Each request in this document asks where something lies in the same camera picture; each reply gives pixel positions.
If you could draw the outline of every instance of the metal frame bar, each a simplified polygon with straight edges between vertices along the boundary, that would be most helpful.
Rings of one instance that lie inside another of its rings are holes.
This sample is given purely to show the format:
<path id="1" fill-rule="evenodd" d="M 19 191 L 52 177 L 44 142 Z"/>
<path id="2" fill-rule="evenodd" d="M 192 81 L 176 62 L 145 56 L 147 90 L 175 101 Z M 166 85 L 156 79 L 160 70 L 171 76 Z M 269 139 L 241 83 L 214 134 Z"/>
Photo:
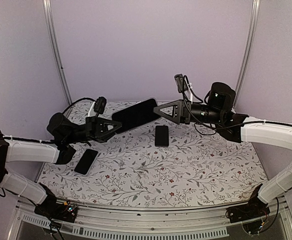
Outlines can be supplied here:
<path id="1" fill-rule="evenodd" d="M 237 94 L 236 94 L 235 101 L 234 101 L 234 107 L 236 107 L 236 105 L 238 103 L 240 91 L 241 91 L 242 85 L 244 83 L 244 78 L 245 78 L 248 63 L 249 63 L 249 58 L 250 58 L 251 48 L 252 48 L 252 44 L 253 44 L 253 40 L 254 40 L 254 36 L 255 36 L 255 31 L 257 28 L 259 7 L 260 7 L 260 0 L 253 0 L 251 18 L 250 18 L 250 28 L 249 28 L 249 32 L 248 32 L 245 54 L 244 54 L 244 58 L 242 60 L 240 73 L 239 73 L 239 77 L 238 77 L 238 81 L 237 81 L 237 85 L 236 85 L 236 93 Z"/>
<path id="2" fill-rule="evenodd" d="M 54 22 L 52 19 L 50 0 L 43 0 L 43 6 L 44 6 L 46 24 L 47 24 L 47 28 L 48 28 L 48 34 L 50 37 L 50 43 L 52 46 L 52 51 L 54 53 L 54 57 L 55 57 L 57 68 L 58 68 L 60 83 L 61 83 L 64 95 L 65 95 L 66 101 L 70 105 L 72 103 L 72 99 L 70 96 L 70 91 L 68 88 L 65 72 L 63 70 L 64 68 L 63 68 L 63 65 L 61 62 L 61 57 L 60 57 L 60 53 L 59 53 L 59 49 L 58 49 L 56 32 L 55 32 Z"/>
<path id="3" fill-rule="evenodd" d="M 279 212 L 283 221 L 283 228 L 285 229 L 287 239 L 292 240 L 292 217 L 287 202 L 284 197 L 280 197 L 279 202 Z M 78 206 L 78 215 L 75 223 L 58 220 L 56 222 L 62 224 L 61 231 L 65 234 L 75 234 L 76 230 L 82 229 L 82 231 L 104 232 L 107 234 L 149 236 L 149 239 L 154 239 L 153 236 L 186 235 L 242 224 L 241 222 L 230 223 L 229 219 L 225 218 L 225 211 L 228 206 L 198 209 L 188 209 L 185 207 L 180 210 L 173 208 L 167 208 L 166 210 L 123 210 L 107 207 L 110 206 L 85 206 L 81 204 Z M 272 201 L 269 207 L 271 210 L 270 215 L 275 215 L 277 202 Z M 38 218 L 35 221 L 37 223 L 46 220 L 41 216 L 35 215 L 33 209 L 34 206 L 27 202 L 27 200 L 19 199 L 16 207 L 15 221 L 11 227 L 13 232 L 8 237 L 9 240 L 16 239 L 24 215 Z"/>

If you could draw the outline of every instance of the triangular gripper jaw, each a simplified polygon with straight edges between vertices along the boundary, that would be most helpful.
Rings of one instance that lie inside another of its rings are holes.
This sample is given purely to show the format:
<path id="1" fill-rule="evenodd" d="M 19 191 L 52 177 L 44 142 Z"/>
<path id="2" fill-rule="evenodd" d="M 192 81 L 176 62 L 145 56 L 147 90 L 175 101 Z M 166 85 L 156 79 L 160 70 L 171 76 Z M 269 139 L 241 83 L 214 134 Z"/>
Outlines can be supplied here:
<path id="1" fill-rule="evenodd" d="M 177 101 L 169 102 L 169 103 L 154 107 L 154 113 L 176 124 L 180 124 L 182 109 L 183 109 L 183 101 L 177 100 Z"/>

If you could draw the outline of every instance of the cable tie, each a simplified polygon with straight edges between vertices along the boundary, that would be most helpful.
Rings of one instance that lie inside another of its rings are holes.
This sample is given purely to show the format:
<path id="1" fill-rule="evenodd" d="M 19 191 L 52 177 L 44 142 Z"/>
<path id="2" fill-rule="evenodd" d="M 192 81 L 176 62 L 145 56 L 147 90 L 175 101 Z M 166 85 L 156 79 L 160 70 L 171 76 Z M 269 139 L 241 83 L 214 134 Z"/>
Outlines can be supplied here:
<path id="1" fill-rule="evenodd" d="M 27 181 L 27 179 L 24 176 L 22 176 L 22 178 L 25 180 L 26 185 L 25 185 L 24 189 L 21 191 L 21 193 L 18 195 L 18 197 L 21 197 L 21 195 L 24 193 L 24 191 L 28 187 L 28 181 Z"/>

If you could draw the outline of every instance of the floral tablecloth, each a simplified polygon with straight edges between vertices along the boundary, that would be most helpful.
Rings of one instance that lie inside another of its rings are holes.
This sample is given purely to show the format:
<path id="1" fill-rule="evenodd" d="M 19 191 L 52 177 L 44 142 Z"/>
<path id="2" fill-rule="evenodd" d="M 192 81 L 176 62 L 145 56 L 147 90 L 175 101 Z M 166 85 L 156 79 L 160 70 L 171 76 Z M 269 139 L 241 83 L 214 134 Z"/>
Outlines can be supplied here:
<path id="1" fill-rule="evenodd" d="M 134 102 L 109 102 L 102 117 Z M 78 103 L 69 119 L 83 124 L 91 103 Z M 155 147 L 155 126 L 169 126 L 169 147 Z M 202 133 L 212 130 L 197 126 Z M 46 163 L 39 182 L 57 197 L 83 203 L 131 207 L 194 207 L 247 200 L 267 177 L 250 143 L 205 136 L 193 125 L 160 118 L 118 134 L 106 143 L 74 144 L 67 165 Z M 74 173 L 84 151 L 99 155 L 87 176 Z"/>

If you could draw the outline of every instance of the phone screen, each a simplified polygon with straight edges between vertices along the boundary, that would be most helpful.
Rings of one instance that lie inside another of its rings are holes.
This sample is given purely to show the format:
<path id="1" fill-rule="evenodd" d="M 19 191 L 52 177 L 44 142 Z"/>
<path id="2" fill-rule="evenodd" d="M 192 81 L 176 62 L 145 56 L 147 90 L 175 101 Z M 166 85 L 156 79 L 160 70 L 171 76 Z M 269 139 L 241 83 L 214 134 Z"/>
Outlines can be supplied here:
<path id="1" fill-rule="evenodd" d="M 154 107 L 157 107 L 157 102 L 154 98 L 151 98 L 115 112 L 111 116 L 112 119 L 122 124 L 122 127 L 116 133 L 123 133 L 160 118 L 159 115 L 153 112 Z"/>
<path id="2" fill-rule="evenodd" d="M 156 126 L 155 146 L 156 147 L 168 147 L 169 146 L 168 126 Z"/>
<path id="3" fill-rule="evenodd" d="M 81 174 L 81 175 L 86 175 L 94 162 L 94 160 L 97 157 L 98 152 L 95 150 L 87 149 L 82 157 L 80 158 L 77 166 L 74 169 L 74 172 Z"/>

